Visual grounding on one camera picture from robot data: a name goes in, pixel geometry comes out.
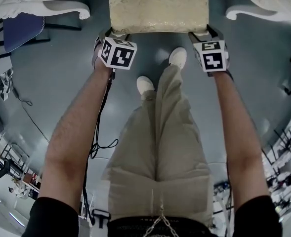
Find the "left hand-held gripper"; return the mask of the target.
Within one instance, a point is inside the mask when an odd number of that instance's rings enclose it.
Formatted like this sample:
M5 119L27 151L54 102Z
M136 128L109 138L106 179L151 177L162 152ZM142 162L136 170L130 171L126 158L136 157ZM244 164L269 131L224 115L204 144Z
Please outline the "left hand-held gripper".
M112 33L112 28L101 31L95 41L93 67L97 58L111 69L130 70L137 53L137 44L128 41L129 34L123 39Z

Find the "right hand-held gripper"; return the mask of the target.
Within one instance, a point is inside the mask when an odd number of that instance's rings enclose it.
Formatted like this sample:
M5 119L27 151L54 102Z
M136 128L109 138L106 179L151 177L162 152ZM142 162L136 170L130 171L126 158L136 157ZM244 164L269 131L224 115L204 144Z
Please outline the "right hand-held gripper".
M206 39L199 39L193 32L188 36L193 44L193 50L203 71L212 76L215 72L228 72L228 48L222 32L207 25Z

